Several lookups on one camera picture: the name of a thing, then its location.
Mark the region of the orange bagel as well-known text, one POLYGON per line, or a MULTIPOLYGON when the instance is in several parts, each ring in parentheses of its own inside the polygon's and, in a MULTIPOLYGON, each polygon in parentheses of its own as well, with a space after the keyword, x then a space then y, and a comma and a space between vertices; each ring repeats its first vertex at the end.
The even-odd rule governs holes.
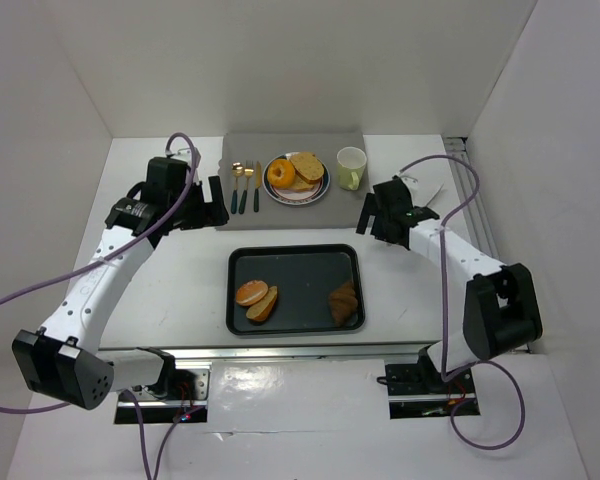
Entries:
POLYGON ((291 161, 286 158, 273 160, 267 169, 267 180, 275 188, 287 189, 295 180, 296 171, 291 161))

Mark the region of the large seeded bread slice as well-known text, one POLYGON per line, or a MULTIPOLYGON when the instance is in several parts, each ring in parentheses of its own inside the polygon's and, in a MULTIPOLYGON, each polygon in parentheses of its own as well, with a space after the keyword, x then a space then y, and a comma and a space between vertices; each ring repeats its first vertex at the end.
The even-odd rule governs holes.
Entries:
POLYGON ((294 182, 289 186, 289 189, 294 192, 304 192, 311 191, 316 187, 315 184, 311 184, 301 179, 300 177, 296 177, 294 182))

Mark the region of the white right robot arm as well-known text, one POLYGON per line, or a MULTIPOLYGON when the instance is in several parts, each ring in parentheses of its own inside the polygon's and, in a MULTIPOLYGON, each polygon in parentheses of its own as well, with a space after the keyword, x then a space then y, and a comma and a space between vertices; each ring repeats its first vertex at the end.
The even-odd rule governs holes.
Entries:
POLYGON ((399 245, 429 260, 442 280, 442 340, 424 348, 418 363, 448 381, 543 334, 530 270, 507 265, 448 229, 428 207, 413 204, 405 183, 394 177, 366 195, 356 232, 399 245))

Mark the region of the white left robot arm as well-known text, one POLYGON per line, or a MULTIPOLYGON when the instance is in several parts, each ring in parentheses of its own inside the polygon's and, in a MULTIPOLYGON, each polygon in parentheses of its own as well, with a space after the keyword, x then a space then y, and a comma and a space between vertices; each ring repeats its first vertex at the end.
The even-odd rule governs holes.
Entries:
POLYGON ((112 206, 87 271, 61 305, 36 331, 16 335, 12 351, 32 392, 86 410, 111 392, 133 387, 145 387, 158 399, 173 393, 183 377, 173 355, 153 347, 110 356, 98 351, 119 300, 163 237, 227 223, 220 177, 209 177, 206 200, 196 164, 152 158, 145 180, 112 206))

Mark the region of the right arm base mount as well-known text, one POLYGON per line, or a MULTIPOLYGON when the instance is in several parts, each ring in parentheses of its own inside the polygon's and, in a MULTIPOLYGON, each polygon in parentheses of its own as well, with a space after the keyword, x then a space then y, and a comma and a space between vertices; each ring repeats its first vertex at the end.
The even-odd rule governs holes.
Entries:
POLYGON ((444 383, 422 362, 386 364, 385 373, 376 382, 386 388, 392 420, 449 417, 454 408, 457 416, 480 415, 469 372, 444 383))

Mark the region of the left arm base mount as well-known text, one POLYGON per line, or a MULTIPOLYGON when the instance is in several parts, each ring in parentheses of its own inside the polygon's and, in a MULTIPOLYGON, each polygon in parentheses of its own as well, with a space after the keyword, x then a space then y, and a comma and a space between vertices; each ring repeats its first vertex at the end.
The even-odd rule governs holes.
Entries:
POLYGON ((163 397, 146 386, 133 387, 131 394, 140 407, 145 424, 167 425, 174 421, 202 424, 208 419, 210 377, 209 366, 194 365, 178 370, 175 381, 163 397))

